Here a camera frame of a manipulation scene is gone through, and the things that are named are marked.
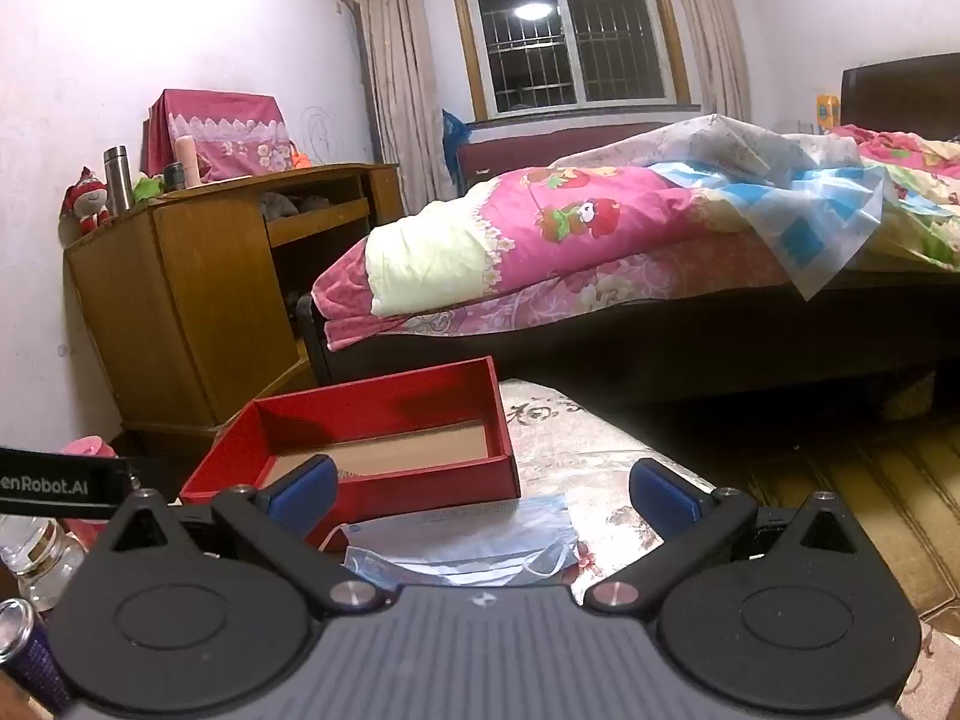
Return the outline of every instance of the window pane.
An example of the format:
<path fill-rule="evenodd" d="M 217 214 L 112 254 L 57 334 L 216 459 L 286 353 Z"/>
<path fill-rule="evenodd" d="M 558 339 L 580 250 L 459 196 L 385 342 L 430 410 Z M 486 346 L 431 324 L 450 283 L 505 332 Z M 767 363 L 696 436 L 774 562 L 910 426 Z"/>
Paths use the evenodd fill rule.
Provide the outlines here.
<path fill-rule="evenodd" d="M 557 0 L 478 1 L 496 110 L 576 103 Z"/>
<path fill-rule="evenodd" d="M 645 0 L 566 0 L 588 100 L 664 96 Z"/>

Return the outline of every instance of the window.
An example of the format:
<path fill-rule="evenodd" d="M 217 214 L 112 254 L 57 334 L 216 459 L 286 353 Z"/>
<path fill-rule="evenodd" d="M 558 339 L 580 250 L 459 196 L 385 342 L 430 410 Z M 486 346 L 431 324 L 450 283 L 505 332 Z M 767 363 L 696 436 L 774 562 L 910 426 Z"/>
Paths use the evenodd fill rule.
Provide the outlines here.
<path fill-rule="evenodd" d="M 466 0 L 466 9 L 479 118 L 678 100 L 664 22 L 676 28 L 658 0 Z"/>

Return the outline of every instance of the blue and white checkered cloth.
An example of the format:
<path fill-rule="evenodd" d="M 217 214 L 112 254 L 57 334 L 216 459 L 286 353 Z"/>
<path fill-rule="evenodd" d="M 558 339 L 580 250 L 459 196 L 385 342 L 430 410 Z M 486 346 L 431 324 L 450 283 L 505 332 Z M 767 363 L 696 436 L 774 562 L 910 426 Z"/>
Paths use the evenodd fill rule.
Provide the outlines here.
<path fill-rule="evenodd" d="M 797 170 L 784 186 L 698 162 L 660 162 L 650 170 L 679 186 L 712 190 L 726 199 L 757 230 L 806 299 L 837 275 L 880 226 L 884 197 L 896 197 L 885 167 Z"/>

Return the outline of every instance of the purple can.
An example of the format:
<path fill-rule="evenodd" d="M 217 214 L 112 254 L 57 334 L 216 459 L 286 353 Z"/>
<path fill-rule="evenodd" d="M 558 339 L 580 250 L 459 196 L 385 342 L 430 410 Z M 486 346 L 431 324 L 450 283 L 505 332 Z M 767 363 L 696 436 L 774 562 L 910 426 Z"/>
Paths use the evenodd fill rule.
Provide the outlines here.
<path fill-rule="evenodd" d="M 0 669 L 56 714 L 70 702 L 40 615 L 29 601 L 0 602 Z"/>

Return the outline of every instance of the wooden cabinet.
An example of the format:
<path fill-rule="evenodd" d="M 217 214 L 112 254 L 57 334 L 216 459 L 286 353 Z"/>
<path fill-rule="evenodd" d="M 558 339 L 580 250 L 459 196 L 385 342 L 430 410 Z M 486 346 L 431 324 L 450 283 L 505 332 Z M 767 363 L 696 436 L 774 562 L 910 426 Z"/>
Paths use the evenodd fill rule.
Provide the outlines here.
<path fill-rule="evenodd" d="M 264 223 L 263 191 L 331 204 Z M 174 191 L 71 245 L 124 427 L 148 448 L 176 439 L 199 452 L 248 400 L 307 370 L 285 295 L 402 213 L 393 166 L 311 167 Z"/>

